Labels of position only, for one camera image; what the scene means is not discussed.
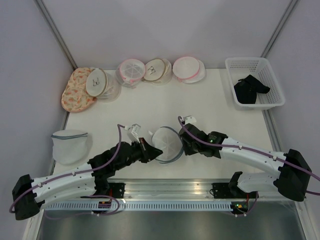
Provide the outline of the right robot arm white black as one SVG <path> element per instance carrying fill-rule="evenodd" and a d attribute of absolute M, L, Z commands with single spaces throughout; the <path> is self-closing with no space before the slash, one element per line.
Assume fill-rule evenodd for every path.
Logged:
<path fill-rule="evenodd" d="M 277 191 L 283 197 L 302 202 L 307 193 L 311 169 L 302 154 L 268 151 L 243 144 L 224 133 L 208 134 L 191 123 L 181 123 L 179 136 L 187 156 L 201 154 L 207 158 L 233 160 L 259 169 L 258 173 L 235 172 L 228 192 L 235 198 L 244 193 Z"/>

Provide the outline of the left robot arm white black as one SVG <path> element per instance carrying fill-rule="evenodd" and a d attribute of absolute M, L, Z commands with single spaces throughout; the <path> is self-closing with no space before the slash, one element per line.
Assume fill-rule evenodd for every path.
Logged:
<path fill-rule="evenodd" d="M 21 221 L 57 202 L 75 198 L 106 198 L 110 192 L 108 179 L 116 171 L 135 162 L 147 164 L 162 153 L 141 137 L 132 143 L 121 141 L 72 170 L 40 178 L 23 175 L 12 190 L 13 203 L 9 212 Z"/>

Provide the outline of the white mesh bag blue zipper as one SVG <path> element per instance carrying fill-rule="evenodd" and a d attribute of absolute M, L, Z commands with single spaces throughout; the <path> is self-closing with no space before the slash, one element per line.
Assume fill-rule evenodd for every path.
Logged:
<path fill-rule="evenodd" d="M 162 154 L 155 160 L 162 165 L 177 161 L 183 154 L 183 143 L 176 130 L 169 126 L 162 126 L 155 132 L 148 132 L 152 146 L 161 150 Z"/>

